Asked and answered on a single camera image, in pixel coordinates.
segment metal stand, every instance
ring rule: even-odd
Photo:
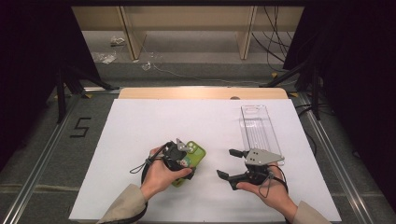
[[[65,100],[65,95],[64,95],[64,84],[69,88],[69,90],[73,94],[82,94],[84,91],[84,87],[81,85],[79,82],[79,77],[88,79],[90,82],[108,90],[108,91],[113,91],[113,90],[119,90],[120,87],[113,87],[99,78],[92,77],[85,72],[81,71],[80,69],[74,67],[74,66],[64,66],[58,71],[57,74],[57,81],[56,81],[56,86],[57,86],[57,93],[58,93],[58,108],[59,108],[59,117],[58,117],[58,123],[60,123],[64,119],[64,115],[66,114],[66,100]]]

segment clear plastic box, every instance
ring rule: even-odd
[[[258,148],[283,156],[265,105],[242,105],[239,122],[245,150]]]

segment wire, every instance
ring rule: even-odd
[[[318,104],[318,105],[321,105],[321,107],[324,107],[324,106],[328,106],[328,105],[326,105],[326,104]],[[308,105],[297,105],[297,106],[295,106],[294,108],[300,108],[300,107],[304,107],[304,106],[311,106],[311,104],[308,104]]]
[[[308,108],[304,109],[298,114],[298,117],[302,116],[304,113],[308,112],[309,110],[313,109],[313,106],[309,106]]]
[[[274,34],[276,34],[277,40],[281,44],[281,45],[279,45],[279,48],[282,51],[282,54],[286,57],[286,55],[285,55],[285,53],[283,52],[283,49],[282,49],[282,45],[284,45],[284,44],[283,44],[282,39],[280,38],[279,33],[277,31],[277,14],[278,14],[278,11],[279,11],[279,7],[274,7],[274,14],[275,14],[275,16],[274,16],[275,17],[275,22],[274,23],[272,22],[266,7],[264,7],[264,11],[265,11],[265,14],[266,14],[266,16],[268,18],[268,21],[270,22],[270,24],[271,24],[271,26],[273,28],[273,34],[271,36],[271,40],[272,40]]]
[[[312,144],[314,145],[314,157],[316,157],[317,152],[318,152],[317,143],[315,142],[314,138],[311,135],[309,135],[309,133],[305,129],[303,129],[303,130],[304,130],[305,135],[311,140]]]
[[[267,37],[267,39],[270,39],[270,37],[269,37],[268,35],[266,35],[264,31],[262,31],[262,34],[263,34],[265,37]],[[289,45],[286,45],[286,44],[283,44],[283,43],[276,42],[275,40],[273,40],[273,42],[274,42],[274,43],[276,43],[276,44],[278,44],[278,45],[285,46],[286,48],[290,48],[290,46],[289,46]]]
[[[143,51],[145,51],[146,53],[149,53],[143,45],[141,45],[141,47],[142,47]],[[274,67],[272,67],[271,64],[269,64],[269,61],[268,61],[268,51],[267,51],[267,62],[268,62],[268,65],[269,65],[273,70],[275,70],[275,71],[277,71],[277,72],[281,72],[281,73],[286,72],[286,71],[277,70],[277,69],[275,69]],[[231,80],[219,79],[219,78],[200,78],[200,77],[185,76],[185,75],[180,75],[180,74],[177,74],[177,73],[172,72],[172,71],[169,71],[169,70],[161,69],[161,68],[159,68],[155,63],[151,63],[151,64],[153,65],[153,67],[154,67],[157,71],[163,72],[163,73],[168,73],[168,74],[171,74],[171,75],[176,76],[176,77],[192,78],[192,79],[200,80],[200,81],[220,81],[220,82],[232,83],[232,84],[239,84],[239,83],[252,83],[252,84],[259,84],[259,85],[266,85],[266,84],[268,84],[267,82],[257,82],[257,81],[231,81]],[[288,86],[288,85],[290,85],[290,84],[295,83],[296,81],[297,81],[297,80],[294,80],[294,81],[292,81],[292,82],[285,83],[285,84],[280,84],[279,86]]]
[[[282,43],[282,42],[281,42],[281,39],[280,39],[280,37],[279,37],[279,35],[278,35],[278,33],[277,33],[277,27],[275,27],[275,26],[273,25],[272,20],[271,20],[269,14],[268,14],[268,12],[267,12],[266,7],[264,7],[264,11],[265,11],[265,14],[267,15],[267,18],[268,18],[268,20],[269,20],[269,22],[271,23],[271,26],[272,26],[272,28],[273,28],[273,32],[272,32],[272,34],[271,34],[271,37],[269,38],[270,41],[269,41],[268,47],[267,47],[267,48],[269,49],[269,48],[271,47],[271,43],[274,42],[274,40],[273,40],[274,34],[277,35],[278,43]],[[281,45],[279,45],[279,47],[280,47],[280,50],[282,51],[283,56],[286,57],[285,53],[284,53],[283,50],[282,50]],[[282,72],[282,73],[283,73],[283,72],[286,72],[286,71],[282,71],[282,70],[275,69],[275,68],[270,64],[268,58],[269,58],[269,57],[268,57],[268,51],[267,51],[267,63],[268,63],[268,65],[269,65],[273,70],[275,70],[275,71],[277,71],[277,72]]]
[[[290,40],[292,40],[292,39],[293,39],[293,37],[291,37],[291,35],[289,34],[289,32],[288,32],[288,31],[286,32],[286,34],[288,34],[288,36],[289,36]]]
[[[158,151],[154,153],[154,155],[152,155],[151,157],[148,156],[148,158],[145,160],[145,162],[143,162],[143,164],[141,164],[141,165],[135,167],[134,169],[130,170],[129,173],[131,173],[131,174],[137,174],[137,173],[139,173],[139,172],[142,170],[142,168],[143,168],[146,164],[151,165],[154,161],[156,161],[156,160],[161,160],[161,159],[157,159],[157,156],[158,156],[161,152],[163,152],[163,150],[166,148],[166,146],[168,146],[168,143],[166,143],[165,145],[161,146],[160,149],[158,149]]]
[[[282,169],[280,169],[279,166],[277,166],[277,165],[268,165],[268,166],[269,166],[269,167],[275,167],[276,169],[278,169],[278,170],[280,171],[280,173],[282,174],[283,180],[280,179],[280,178],[277,178],[277,177],[274,176],[274,174],[271,172],[271,174],[269,174],[267,177],[265,177],[264,181],[262,181],[262,183],[261,183],[260,186],[259,186],[259,193],[260,193],[260,195],[261,195],[263,198],[267,198],[267,197],[268,197],[268,194],[269,194],[269,192],[270,192],[271,180],[272,180],[272,179],[274,179],[274,180],[278,181],[279,183],[281,183],[281,184],[285,187],[286,191],[289,192],[289,189],[288,189],[288,182],[286,181],[286,176],[285,176],[285,173],[283,173]],[[268,182],[268,187],[267,187],[267,193],[266,193],[265,196],[264,196],[264,195],[262,194],[262,188],[264,187],[264,183],[265,183],[268,179],[269,179],[269,182]]]
[[[282,63],[285,62],[285,60],[279,58],[278,56],[276,56],[271,50],[269,50],[268,48],[266,48],[262,43],[260,43],[260,41],[256,38],[256,36],[252,33],[252,36],[254,37],[254,39],[256,40],[256,42],[260,45],[260,47],[262,47],[262,49],[264,49],[266,52],[270,53],[272,56],[276,57],[277,59],[279,59]]]

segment wooden panel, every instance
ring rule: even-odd
[[[160,87],[125,88],[119,99],[288,99],[280,88]]]
[[[245,31],[236,32],[236,42],[239,47],[239,56],[241,59],[248,58],[248,48],[250,46],[251,32],[253,29],[253,22],[256,19],[257,7],[251,7],[247,18],[247,26]]]
[[[121,31],[118,7],[72,7],[83,31]]]
[[[126,13],[126,9],[126,7],[120,7],[120,17],[124,24],[123,31],[125,36],[127,36],[128,49],[130,50],[131,58],[132,60],[136,60],[139,58],[140,52],[142,51],[147,31],[134,30],[132,21],[128,19],[129,17]]]
[[[124,7],[135,31],[245,31],[250,7]]]

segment metal frame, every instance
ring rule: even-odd
[[[23,4],[43,6],[307,6],[313,4],[332,4],[341,0],[25,0]]]
[[[8,223],[18,223],[21,215],[28,204],[33,191],[35,190],[35,186],[38,183],[38,180],[42,176],[50,158],[52,156],[53,150],[58,145],[59,140],[62,137],[64,132],[64,127],[67,124],[68,118],[70,117],[73,109],[76,107],[76,104],[81,96],[80,95],[73,95],[69,102],[69,108],[64,116],[64,119],[61,123],[57,123],[55,126],[54,131],[52,132],[51,137],[49,138],[48,143],[46,144],[43,152],[41,153],[40,157],[38,158],[35,167],[33,168],[32,172],[29,174],[29,177],[23,184],[21,191],[19,192],[18,196],[16,197],[14,203],[10,206],[6,218],[3,221],[4,224]]]
[[[310,104],[310,101],[305,93],[301,93],[301,97],[303,105]],[[343,188],[346,197],[348,198],[350,205],[355,212],[356,217],[358,218],[359,223],[374,223],[365,201],[359,194],[358,189],[353,184],[346,167],[341,162],[340,157],[332,145],[332,141],[330,140],[329,136],[326,134],[326,131],[324,130],[320,120],[317,120],[311,111],[308,111],[307,115],[320,143],[323,146],[324,151],[326,152],[330,164],[332,165],[332,169],[334,170],[335,175],[337,176],[341,187]]]

